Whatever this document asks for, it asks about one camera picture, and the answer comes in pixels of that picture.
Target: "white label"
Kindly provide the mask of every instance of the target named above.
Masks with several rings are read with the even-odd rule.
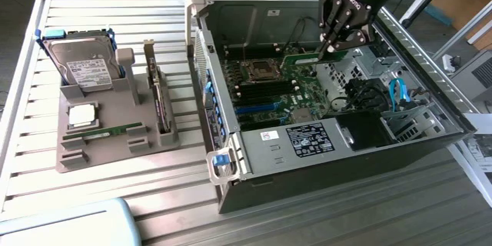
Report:
[[[280,10],[268,10],[267,16],[276,17],[280,15]]]
[[[97,135],[88,135],[87,137],[83,137],[83,139],[89,140],[89,139],[95,139],[95,138],[105,138],[109,136],[109,133],[101,133]]]
[[[67,62],[67,66],[81,88],[111,85],[111,75],[104,59]]]
[[[260,135],[261,135],[261,140],[263,141],[268,141],[271,139],[277,139],[279,138],[277,131],[263,132],[263,133],[260,133]]]
[[[295,61],[295,64],[296,65],[301,65],[303,63],[315,63],[317,62],[319,59],[317,58],[311,58],[311,59],[301,59],[301,60],[296,60]]]
[[[93,105],[84,104],[72,107],[68,111],[68,124],[77,126],[89,125],[95,120]]]

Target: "metal bracket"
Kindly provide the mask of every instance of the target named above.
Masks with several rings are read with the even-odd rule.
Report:
[[[400,142],[415,139],[421,133],[431,137],[444,131],[443,124],[425,106],[400,112],[383,112],[381,116]]]
[[[207,7],[205,0],[184,0],[184,35],[187,45],[192,45],[192,17]]]
[[[211,151],[211,152],[207,153],[205,160],[207,160],[207,166],[208,166],[209,181],[216,186],[219,186],[221,184],[227,184],[229,181],[233,181],[233,180],[239,179],[239,167],[237,166],[236,166],[235,173],[232,175],[217,176],[217,174],[215,173],[213,157],[219,156],[219,155],[228,155],[229,160],[231,160],[232,157],[229,155],[229,147],[224,147],[224,148],[219,149],[217,151]]]

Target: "motherboard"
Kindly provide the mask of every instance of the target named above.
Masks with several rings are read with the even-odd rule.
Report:
[[[243,131],[319,120],[329,109],[316,64],[340,61],[347,52],[279,58],[223,60],[221,67]]]

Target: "ram module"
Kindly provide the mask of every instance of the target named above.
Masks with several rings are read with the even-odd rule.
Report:
[[[127,125],[121,125],[121,126],[116,126],[116,127],[108,127],[108,128],[101,128],[97,130],[91,130],[91,131],[85,131],[85,132],[80,132],[72,135],[64,135],[63,136],[63,140],[68,140],[72,138],[83,138],[85,141],[89,139],[95,139],[95,138],[105,138],[105,137],[111,137],[112,135],[121,135],[127,133],[127,129],[132,128],[132,127],[139,127],[141,126],[141,122],[137,123],[132,123],[132,124],[127,124]]]

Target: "white sticker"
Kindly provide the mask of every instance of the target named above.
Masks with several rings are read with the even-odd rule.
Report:
[[[89,140],[89,139],[95,139],[95,138],[105,138],[109,136],[109,133],[101,133],[97,135],[88,135],[85,137],[83,137],[84,140]]]
[[[67,62],[67,66],[81,88],[111,85],[111,75],[104,59]]]
[[[276,17],[280,15],[280,10],[268,10],[267,16]]]
[[[261,135],[261,140],[263,141],[268,141],[271,139],[277,139],[279,138],[277,131],[263,132],[263,133],[260,133],[260,135]]]
[[[301,59],[301,60],[296,60],[295,61],[295,65],[301,65],[303,63],[315,63],[317,61],[319,61],[317,58]]]

